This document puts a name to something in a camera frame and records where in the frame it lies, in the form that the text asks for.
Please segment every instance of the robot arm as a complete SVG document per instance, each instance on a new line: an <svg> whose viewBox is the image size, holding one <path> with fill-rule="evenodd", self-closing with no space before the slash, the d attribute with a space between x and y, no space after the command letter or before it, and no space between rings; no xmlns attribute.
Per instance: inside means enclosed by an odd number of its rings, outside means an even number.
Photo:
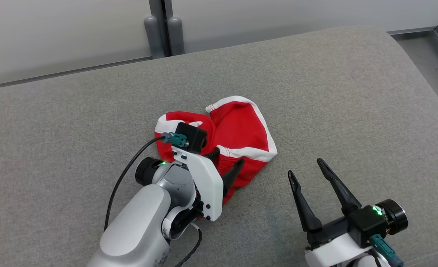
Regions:
<svg viewBox="0 0 438 267"><path fill-rule="evenodd" d="M87 267L162 265L170 241L197 217L215 221L221 215L222 198L244 160L221 177L211 159L199 154L205 131L179 123L175 133L165 133L165 140L173 144L175 161L147 157L138 164L135 179L144 187L106 229Z"/></svg>
<svg viewBox="0 0 438 267"><path fill-rule="evenodd" d="M288 171L302 228L307 232L310 245L305 254L309 266L403 267L404 262L384 238L407 228L404 210L390 199L362 207L326 162L323 159L317 162L333 186L344 216L322 225L301 193L297 178Z"/></svg>

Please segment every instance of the white trim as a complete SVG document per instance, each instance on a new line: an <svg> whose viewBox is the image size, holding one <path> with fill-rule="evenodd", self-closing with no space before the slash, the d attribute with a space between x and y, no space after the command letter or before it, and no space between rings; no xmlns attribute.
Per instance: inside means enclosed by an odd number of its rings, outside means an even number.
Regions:
<svg viewBox="0 0 438 267"><path fill-rule="evenodd" d="M162 134L163 132L175 132L176 127L178 127L178 123L184 123L183 120L166 120L166 114L163 114L158 119L158 122L156 123L155 132L158 132ZM202 125L202 122L191 122L188 123L189 125L193 125L194 127L198 127L199 125Z"/></svg>
<svg viewBox="0 0 438 267"><path fill-rule="evenodd" d="M211 113L211 111L219 108L220 106L231 102L249 103L253 107L258 119L262 123L265 132L267 134L268 151L261 150L258 148L253 148L253 147L229 149L218 145L217 147L219 148L220 153L229 157L234 157L234 158L248 157L263 162L269 162L270 160L272 160L273 157L277 155L277 147L275 146L275 142L272 138L272 135L270 135L270 132L268 131L267 123L265 122L262 113L260 113L260 110L258 109L257 105L254 102L250 101L247 98L244 98L243 96L230 96L228 98L222 98L216 103L209 105L208 107L206 107L206 111L208 113Z"/></svg>

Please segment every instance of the cable connector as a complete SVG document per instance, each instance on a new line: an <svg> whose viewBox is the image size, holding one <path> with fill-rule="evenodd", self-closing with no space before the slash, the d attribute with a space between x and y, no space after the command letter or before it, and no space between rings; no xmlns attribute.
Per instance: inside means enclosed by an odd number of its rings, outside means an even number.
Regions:
<svg viewBox="0 0 438 267"><path fill-rule="evenodd" d="M374 247L375 250L383 255L387 262L389 262L390 267L404 266L404 262L396 256L396 252L380 235L377 234L371 236L369 241L372 247Z"/></svg>
<svg viewBox="0 0 438 267"><path fill-rule="evenodd" d="M177 145L178 147L187 147L189 145L186 136L181 135L180 133L177 134L175 132L164 132L161 134L161 136L165 137L163 140L161 140L161 142L167 144L174 144Z"/></svg>

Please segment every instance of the black wire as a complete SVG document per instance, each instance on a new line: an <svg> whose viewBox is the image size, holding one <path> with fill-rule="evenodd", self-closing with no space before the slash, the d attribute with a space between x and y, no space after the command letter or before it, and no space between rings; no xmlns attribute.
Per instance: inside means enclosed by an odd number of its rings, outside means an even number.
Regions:
<svg viewBox="0 0 438 267"><path fill-rule="evenodd" d="M376 262L376 266L382 267L382 265L380 264L379 258L376 255L373 255L373 256L374 256L374 261Z"/></svg>
<svg viewBox="0 0 438 267"><path fill-rule="evenodd" d="M117 184L115 184L114 190L112 191L112 195L110 196L110 201L108 202L108 208L107 208L107 215L105 215L105 226L104 231L107 230L108 227L108 218L110 217L110 209L112 208L112 203L114 201L115 193L117 192L118 186L120 185L120 182L124 178L125 174L127 173L128 169L131 167L131 165L135 162L135 160L138 158L138 156L145 150L149 145L153 144L154 142L158 140L165 139L165 136L156 137L154 139L151 139L148 143L146 143L137 153L136 155L131 159L127 167L124 169L124 172L120 175L118 178Z"/></svg>
<svg viewBox="0 0 438 267"><path fill-rule="evenodd" d="M181 265L183 265L183 263L185 263L187 260L189 260L189 258L194 254L194 252L196 252L197 248L199 247L199 245L201 244L201 240L202 240L202 232L201 229L197 229L197 231L199 232L199 239L197 239L197 243L196 245L192 248L191 252L184 257L184 259L182 261L180 261L177 265L175 265L174 267L180 267Z"/></svg>

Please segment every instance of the gray fabric cushion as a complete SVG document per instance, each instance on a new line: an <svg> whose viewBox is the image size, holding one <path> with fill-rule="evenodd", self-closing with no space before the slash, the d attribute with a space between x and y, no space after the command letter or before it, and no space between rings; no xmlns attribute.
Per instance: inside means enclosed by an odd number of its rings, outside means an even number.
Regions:
<svg viewBox="0 0 438 267"><path fill-rule="evenodd" d="M278 155L218 221L198 222L203 241L185 266L306 266L287 171L323 223L341 216L318 157L361 203L405 208L409 228L386 240L406 266L438 266L438 98L400 46L368 27L0 88L0 266L85 265L111 190L156 120L232 95L259 106ZM140 188L131 170L111 218ZM166 266L196 241L187 230Z"/></svg>

